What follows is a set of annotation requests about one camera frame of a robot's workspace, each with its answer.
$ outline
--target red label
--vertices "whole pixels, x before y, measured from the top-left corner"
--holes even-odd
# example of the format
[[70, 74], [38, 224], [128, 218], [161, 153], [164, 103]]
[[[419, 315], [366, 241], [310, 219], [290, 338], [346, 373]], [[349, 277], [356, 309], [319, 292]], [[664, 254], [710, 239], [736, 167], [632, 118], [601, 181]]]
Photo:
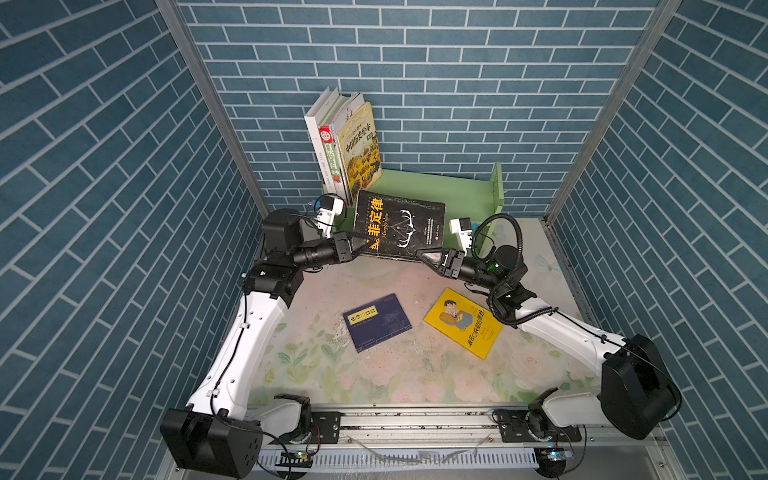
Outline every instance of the red label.
[[329, 127], [321, 127], [320, 128], [320, 140], [324, 144], [332, 144], [333, 143], [333, 136], [331, 135], [331, 129]]

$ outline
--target table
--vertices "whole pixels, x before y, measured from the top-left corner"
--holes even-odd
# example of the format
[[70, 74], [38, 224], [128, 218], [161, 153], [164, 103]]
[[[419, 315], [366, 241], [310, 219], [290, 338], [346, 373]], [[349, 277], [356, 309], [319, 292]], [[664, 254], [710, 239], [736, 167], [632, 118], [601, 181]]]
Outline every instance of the table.
[[[581, 318], [549, 242], [536, 219], [519, 219], [528, 273], [523, 285], [553, 306]], [[495, 222], [496, 243], [515, 243], [511, 228]], [[426, 265], [360, 257], [306, 274], [257, 369], [250, 405], [278, 393], [309, 396], [313, 404], [456, 404], [530, 402], [551, 387], [599, 383], [573, 357], [505, 326], [485, 360], [471, 354], [424, 316], [445, 288], [485, 305], [462, 282]], [[395, 293], [413, 328], [362, 353], [355, 351], [342, 313]]]

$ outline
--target metal corner post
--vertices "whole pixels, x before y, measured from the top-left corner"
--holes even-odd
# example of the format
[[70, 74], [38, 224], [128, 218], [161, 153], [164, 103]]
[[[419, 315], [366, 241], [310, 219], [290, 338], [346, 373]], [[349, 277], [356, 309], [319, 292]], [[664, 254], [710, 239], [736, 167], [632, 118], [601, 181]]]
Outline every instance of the metal corner post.
[[184, 20], [184, 14], [181, 12], [177, 0], [155, 0], [155, 3], [157, 3], [157, 8], [160, 10], [160, 14], [168, 26], [170, 35], [176, 41], [176, 46], [179, 48], [181, 56], [190, 69], [195, 85], [200, 90], [200, 94], [203, 96], [203, 100], [208, 106], [216, 126], [219, 128], [224, 143], [227, 144], [227, 148], [232, 155], [232, 160], [237, 166], [237, 170], [240, 172], [240, 176], [243, 177], [243, 181], [245, 181], [253, 201], [256, 202], [259, 212], [265, 217], [270, 212], [270, 206], [261, 194], [259, 185], [253, 175], [253, 170], [248, 163], [248, 157], [245, 155], [229, 115], [227, 115], [227, 111], [221, 103], [221, 98], [216, 91], [214, 81], [210, 78], [205, 62], [200, 56], [200, 51], [197, 50], [197, 44], [192, 37], [192, 32], [189, 26], [187, 26], [187, 22]]
[[608, 95], [605, 105], [600, 110], [592, 130], [590, 130], [587, 137], [584, 139], [584, 143], [581, 145], [578, 154], [576, 154], [571, 169], [565, 175], [565, 178], [563, 178], [563, 184], [560, 186], [560, 189], [555, 194], [552, 203], [544, 214], [544, 220], [547, 225], [552, 225], [554, 219], [559, 215], [560, 210], [563, 209], [565, 201], [576, 186], [584, 169], [587, 168], [587, 165], [589, 165], [589, 162], [592, 160], [592, 155], [594, 155], [598, 145], [603, 140], [605, 132], [607, 132], [608, 127], [611, 126], [611, 122], [614, 120], [624, 99], [629, 94], [635, 80], [640, 76], [640, 72], [643, 70], [645, 62], [654, 51], [654, 48], [656, 48], [656, 43], [659, 42], [661, 34], [664, 33], [667, 25], [669, 25], [672, 16], [677, 11], [677, 7], [680, 6], [680, 2], [681, 0], [659, 0], [659, 4], [651, 14], [640, 41], [627, 59], [627, 64], [624, 66], [624, 70], [621, 71], [619, 78], [616, 80], [616, 85], [614, 85], [611, 94]]

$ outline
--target black mounting plate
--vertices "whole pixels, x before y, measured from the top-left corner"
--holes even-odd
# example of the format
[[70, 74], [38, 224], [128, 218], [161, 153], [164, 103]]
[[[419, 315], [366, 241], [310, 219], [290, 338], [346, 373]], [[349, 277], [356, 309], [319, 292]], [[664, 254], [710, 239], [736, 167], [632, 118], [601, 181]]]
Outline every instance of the black mounting plate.
[[[538, 442], [529, 432], [528, 422], [525, 416], [528, 410], [507, 410], [496, 409], [493, 411], [493, 418], [498, 424], [498, 431], [502, 434], [502, 442]], [[581, 441], [581, 432], [578, 427], [569, 426], [561, 429], [558, 434], [558, 441], [568, 443], [568, 440], [574, 445]]]
[[320, 444], [339, 443], [341, 412], [312, 412], [312, 425], [320, 428]]

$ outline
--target wall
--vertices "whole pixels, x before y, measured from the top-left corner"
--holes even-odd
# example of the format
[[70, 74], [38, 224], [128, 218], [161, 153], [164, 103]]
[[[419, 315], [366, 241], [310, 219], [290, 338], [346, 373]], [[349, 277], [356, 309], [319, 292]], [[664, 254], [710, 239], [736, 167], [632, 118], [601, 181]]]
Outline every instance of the wall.
[[320, 193], [303, 113], [331, 87], [372, 103], [385, 168], [501, 161], [541, 216], [657, 0], [213, 1], [180, 4], [273, 207]]
[[663, 350], [691, 478], [768, 466], [767, 18], [684, 0], [554, 225], [599, 320]]
[[260, 219], [152, 0], [0, 24], [0, 478], [142, 479]]

